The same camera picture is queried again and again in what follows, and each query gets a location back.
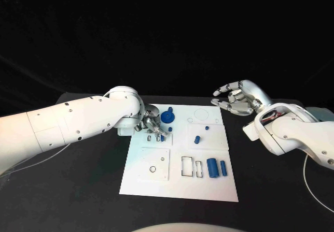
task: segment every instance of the white board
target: white board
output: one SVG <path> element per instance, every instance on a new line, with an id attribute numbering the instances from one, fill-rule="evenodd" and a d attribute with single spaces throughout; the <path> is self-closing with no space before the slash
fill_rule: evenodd
<path id="1" fill-rule="evenodd" d="M 167 111 L 170 106 L 173 107 L 176 120 L 170 124 L 161 122 L 164 131 L 169 127 L 173 128 L 173 136 L 169 137 L 172 140 L 148 143 L 146 130 L 136 132 L 128 148 L 120 194 L 238 202 L 220 108 L 218 106 L 154 105 L 159 107 L 160 113 Z M 190 133 L 199 132 L 203 132 L 197 144 L 200 146 L 195 146 L 190 141 L 195 140 L 196 134 Z M 143 148 L 169 150 L 167 180 L 161 180 L 160 177 L 151 179 L 147 176 L 144 178 L 138 176 L 141 173 L 150 175 L 147 170 L 150 164 L 143 167 Z M 182 157 L 192 157 L 193 176 L 182 176 Z M 209 158 L 216 158 L 218 163 L 225 161 L 228 176 L 222 176 L 219 166 L 220 176 L 209 177 Z M 196 161 L 202 162 L 202 177 L 196 177 Z"/>

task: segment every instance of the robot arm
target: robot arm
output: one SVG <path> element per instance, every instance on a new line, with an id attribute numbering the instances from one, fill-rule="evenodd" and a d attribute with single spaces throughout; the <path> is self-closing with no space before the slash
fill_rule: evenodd
<path id="1" fill-rule="evenodd" d="M 134 127 L 150 118 L 141 97 L 130 87 L 115 87 L 108 94 L 0 118 L 0 174 L 36 154 L 112 127 L 121 136 L 134 134 Z"/>
<path id="2" fill-rule="evenodd" d="M 243 127 L 249 139 L 261 139 L 275 155 L 301 149 L 320 165 L 334 169 L 334 122 L 318 122 L 295 104 L 272 104 L 267 93 L 249 80 L 220 87 L 213 95 L 228 90 L 233 90 L 229 102 L 213 99 L 212 103 L 242 116 L 254 111 L 258 113 L 254 122 Z"/>

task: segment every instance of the blue object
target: blue object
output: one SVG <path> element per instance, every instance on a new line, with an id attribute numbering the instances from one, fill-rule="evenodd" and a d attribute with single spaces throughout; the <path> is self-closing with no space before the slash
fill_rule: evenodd
<path id="1" fill-rule="evenodd" d="M 219 171 L 218 171 L 218 161 L 215 158 L 208 159 L 208 170 L 209 170 L 210 178 L 218 178 Z"/>
<path id="2" fill-rule="evenodd" d="M 200 136 L 196 136 L 196 138 L 195 138 L 195 141 L 193 141 L 196 144 L 199 144 L 199 142 L 200 142 Z"/>
<path id="3" fill-rule="evenodd" d="M 220 166 L 222 166 L 222 174 L 223 176 L 228 176 L 228 172 L 226 172 L 226 166 L 225 166 L 225 161 L 220 161 Z"/>
<path id="4" fill-rule="evenodd" d="M 176 115 L 173 113 L 173 108 L 169 107 L 169 110 L 161 113 L 161 121 L 164 123 L 172 123 L 176 119 Z"/>

